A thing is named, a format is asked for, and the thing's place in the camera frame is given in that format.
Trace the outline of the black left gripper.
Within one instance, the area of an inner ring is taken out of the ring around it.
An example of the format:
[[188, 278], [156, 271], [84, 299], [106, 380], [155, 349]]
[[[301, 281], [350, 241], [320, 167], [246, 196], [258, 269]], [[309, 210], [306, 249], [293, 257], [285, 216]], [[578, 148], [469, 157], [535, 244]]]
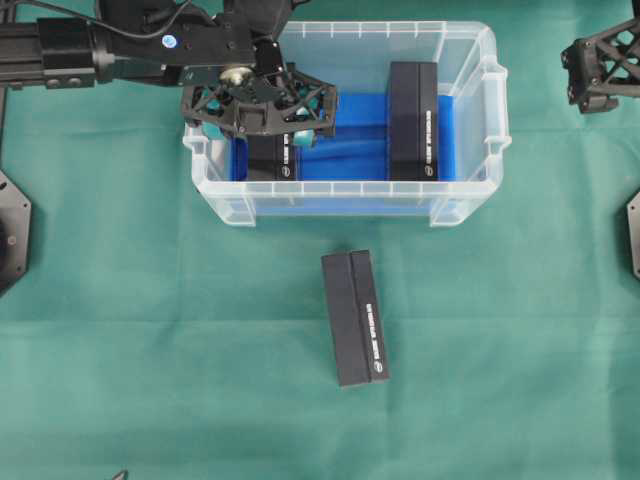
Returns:
[[288, 63], [273, 75], [233, 69], [217, 85], [184, 89], [181, 110], [192, 127], [202, 125], [213, 141], [293, 134], [292, 144], [312, 148], [316, 135], [336, 132], [335, 85], [309, 76]]

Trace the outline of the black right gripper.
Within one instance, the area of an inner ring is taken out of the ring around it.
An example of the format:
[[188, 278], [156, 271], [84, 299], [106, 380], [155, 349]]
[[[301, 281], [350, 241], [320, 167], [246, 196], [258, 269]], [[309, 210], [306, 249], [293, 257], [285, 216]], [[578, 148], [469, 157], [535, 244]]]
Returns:
[[619, 97], [639, 98], [639, 18], [589, 37], [561, 52], [568, 73], [567, 98], [581, 114], [605, 113]]

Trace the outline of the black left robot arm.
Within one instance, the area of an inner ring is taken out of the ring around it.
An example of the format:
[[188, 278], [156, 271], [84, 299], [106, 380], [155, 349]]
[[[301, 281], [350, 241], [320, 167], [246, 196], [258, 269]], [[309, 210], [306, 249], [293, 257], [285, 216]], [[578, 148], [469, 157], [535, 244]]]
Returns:
[[210, 14], [190, 1], [99, 1], [94, 15], [56, 5], [1, 25], [8, 89], [91, 88], [116, 80], [183, 91], [191, 126], [229, 138], [330, 137], [338, 93], [284, 60], [279, 42], [293, 1], [227, 1]]

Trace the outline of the black right robot arm base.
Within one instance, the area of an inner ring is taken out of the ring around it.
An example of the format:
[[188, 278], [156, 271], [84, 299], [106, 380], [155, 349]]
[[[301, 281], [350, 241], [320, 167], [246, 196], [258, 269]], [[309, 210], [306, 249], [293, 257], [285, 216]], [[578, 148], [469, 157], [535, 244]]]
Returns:
[[640, 191], [626, 205], [629, 230], [629, 248], [634, 277], [640, 279]]

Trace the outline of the black left robot arm base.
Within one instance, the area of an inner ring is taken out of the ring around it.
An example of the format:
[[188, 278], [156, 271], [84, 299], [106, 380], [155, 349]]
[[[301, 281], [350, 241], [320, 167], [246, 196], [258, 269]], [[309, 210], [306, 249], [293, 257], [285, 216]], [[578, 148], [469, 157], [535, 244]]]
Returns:
[[28, 270], [30, 200], [1, 172], [1, 295]]

